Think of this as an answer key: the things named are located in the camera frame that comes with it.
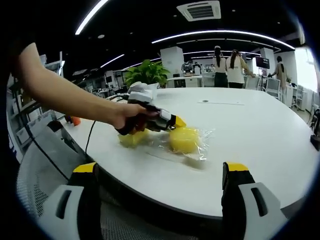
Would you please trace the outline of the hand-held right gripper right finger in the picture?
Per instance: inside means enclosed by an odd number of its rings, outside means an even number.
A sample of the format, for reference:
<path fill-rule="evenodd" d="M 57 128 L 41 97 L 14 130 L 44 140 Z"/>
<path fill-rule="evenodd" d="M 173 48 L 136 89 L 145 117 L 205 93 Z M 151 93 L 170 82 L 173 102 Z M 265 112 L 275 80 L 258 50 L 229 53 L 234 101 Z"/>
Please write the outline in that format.
<path fill-rule="evenodd" d="M 225 240 L 270 240 L 288 221 L 278 198 L 241 163 L 223 163 L 221 206 Z"/>

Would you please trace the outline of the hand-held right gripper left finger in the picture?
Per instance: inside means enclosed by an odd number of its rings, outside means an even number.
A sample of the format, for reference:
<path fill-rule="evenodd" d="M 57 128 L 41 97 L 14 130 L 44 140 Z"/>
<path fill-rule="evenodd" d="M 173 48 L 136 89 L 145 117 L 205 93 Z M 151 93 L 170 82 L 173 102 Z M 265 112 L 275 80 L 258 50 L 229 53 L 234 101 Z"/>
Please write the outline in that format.
<path fill-rule="evenodd" d="M 96 162 L 79 165 L 44 202 L 37 224 L 51 240 L 102 238 L 97 170 Z"/>

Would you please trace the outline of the person's left hand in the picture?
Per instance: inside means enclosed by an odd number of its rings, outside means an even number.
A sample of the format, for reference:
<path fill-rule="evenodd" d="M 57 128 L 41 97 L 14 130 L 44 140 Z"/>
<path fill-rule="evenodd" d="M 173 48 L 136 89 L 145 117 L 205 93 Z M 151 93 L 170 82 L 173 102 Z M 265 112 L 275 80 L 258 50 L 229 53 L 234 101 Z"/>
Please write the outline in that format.
<path fill-rule="evenodd" d="M 128 118 L 136 117 L 138 114 L 146 115 L 147 113 L 148 111 L 139 104 L 112 102 L 108 111 L 107 123 L 115 129 L 122 129 Z"/>

